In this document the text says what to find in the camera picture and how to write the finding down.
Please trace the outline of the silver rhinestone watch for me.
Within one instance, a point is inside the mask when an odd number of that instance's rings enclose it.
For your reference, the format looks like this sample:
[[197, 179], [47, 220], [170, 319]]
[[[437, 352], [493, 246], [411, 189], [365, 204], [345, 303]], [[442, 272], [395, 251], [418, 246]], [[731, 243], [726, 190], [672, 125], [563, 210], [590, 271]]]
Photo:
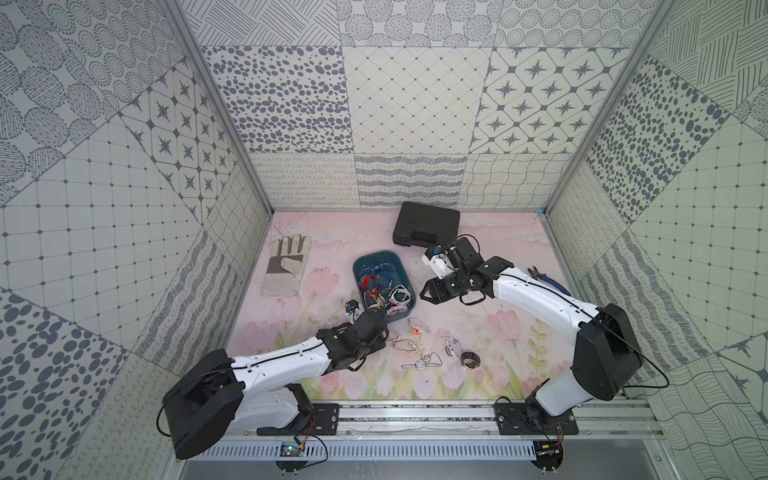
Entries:
[[403, 364], [401, 368], [403, 370], [418, 370], [423, 371], [430, 368], [441, 368], [443, 366], [442, 358], [436, 352], [422, 355], [415, 362], [410, 364]]

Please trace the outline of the red watch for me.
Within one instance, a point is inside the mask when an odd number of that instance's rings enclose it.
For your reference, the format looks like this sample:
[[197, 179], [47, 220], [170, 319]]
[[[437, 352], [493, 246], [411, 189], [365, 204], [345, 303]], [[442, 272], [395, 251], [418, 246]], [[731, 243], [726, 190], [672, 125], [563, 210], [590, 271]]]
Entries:
[[366, 274], [360, 279], [359, 287], [364, 295], [377, 296], [381, 290], [381, 281], [376, 275]]

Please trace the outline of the pink white watch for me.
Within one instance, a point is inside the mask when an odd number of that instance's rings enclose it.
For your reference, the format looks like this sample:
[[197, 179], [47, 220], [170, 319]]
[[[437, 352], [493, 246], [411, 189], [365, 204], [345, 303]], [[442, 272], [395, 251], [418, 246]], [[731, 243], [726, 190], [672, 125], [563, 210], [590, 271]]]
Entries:
[[401, 312], [405, 312], [405, 311], [407, 311], [407, 310], [408, 310], [408, 307], [407, 307], [407, 306], [405, 306], [405, 305], [395, 305], [395, 306], [392, 306], [392, 307], [391, 307], [391, 308], [390, 308], [390, 309], [387, 311], [387, 315], [388, 315], [388, 316], [391, 316], [391, 315], [395, 315], [395, 314], [398, 314], [398, 313], [401, 313]]

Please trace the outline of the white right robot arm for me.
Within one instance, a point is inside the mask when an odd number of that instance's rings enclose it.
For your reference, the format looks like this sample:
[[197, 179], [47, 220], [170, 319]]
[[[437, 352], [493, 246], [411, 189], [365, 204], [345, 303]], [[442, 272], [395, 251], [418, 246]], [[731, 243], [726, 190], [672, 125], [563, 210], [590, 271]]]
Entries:
[[667, 374], [640, 350], [626, 312], [609, 303], [603, 307], [581, 301], [525, 273], [512, 262], [493, 256], [485, 260], [465, 235], [446, 246], [426, 249], [422, 262], [436, 276], [428, 280], [420, 298], [434, 305], [479, 292], [484, 299], [506, 301], [554, 328], [574, 346], [571, 367], [537, 386], [525, 399], [526, 411], [542, 420], [554, 419], [592, 399], [609, 401], [645, 364], [653, 366], [664, 383]]

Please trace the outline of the blue watch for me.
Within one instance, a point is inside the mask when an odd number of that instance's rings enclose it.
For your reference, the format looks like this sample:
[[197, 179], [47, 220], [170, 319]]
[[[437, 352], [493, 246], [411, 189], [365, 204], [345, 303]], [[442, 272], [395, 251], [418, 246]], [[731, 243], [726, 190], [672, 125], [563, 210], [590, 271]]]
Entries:
[[370, 274], [376, 275], [379, 278], [383, 288], [392, 287], [397, 284], [397, 270], [390, 263], [382, 263], [372, 267]]

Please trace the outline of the beige watch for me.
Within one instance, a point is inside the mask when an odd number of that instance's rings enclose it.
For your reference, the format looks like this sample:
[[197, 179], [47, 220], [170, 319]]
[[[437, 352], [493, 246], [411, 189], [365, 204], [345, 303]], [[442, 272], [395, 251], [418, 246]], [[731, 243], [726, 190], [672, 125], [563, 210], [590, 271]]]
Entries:
[[401, 352], [417, 352], [418, 347], [410, 339], [397, 339], [391, 341], [392, 348]]

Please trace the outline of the silver white watch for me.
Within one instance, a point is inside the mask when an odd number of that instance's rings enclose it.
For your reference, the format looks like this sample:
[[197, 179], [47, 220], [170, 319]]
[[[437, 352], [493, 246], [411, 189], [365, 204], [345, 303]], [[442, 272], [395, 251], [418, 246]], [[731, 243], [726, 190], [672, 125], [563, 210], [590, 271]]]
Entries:
[[411, 290], [405, 285], [398, 285], [394, 287], [389, 294], [389, 301], [397, 306], [408, 306], [411, 300]]

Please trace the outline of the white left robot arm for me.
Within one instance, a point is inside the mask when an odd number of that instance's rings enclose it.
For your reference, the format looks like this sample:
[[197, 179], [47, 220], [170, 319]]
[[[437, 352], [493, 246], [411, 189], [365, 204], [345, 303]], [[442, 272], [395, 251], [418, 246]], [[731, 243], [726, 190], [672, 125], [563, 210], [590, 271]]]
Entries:
[[190, 459], [226, 433], [274, 429], [301, 433], [313, 406], [301, 380], [341, 370], [357, 371], [382, 350], [387, 320], [365, 310], [352, 322], [321, 329], [309, 339], [253, 356], [231, 357], [225, 349], [204, 355], [163, 396], [160, 415], [175, 457]]

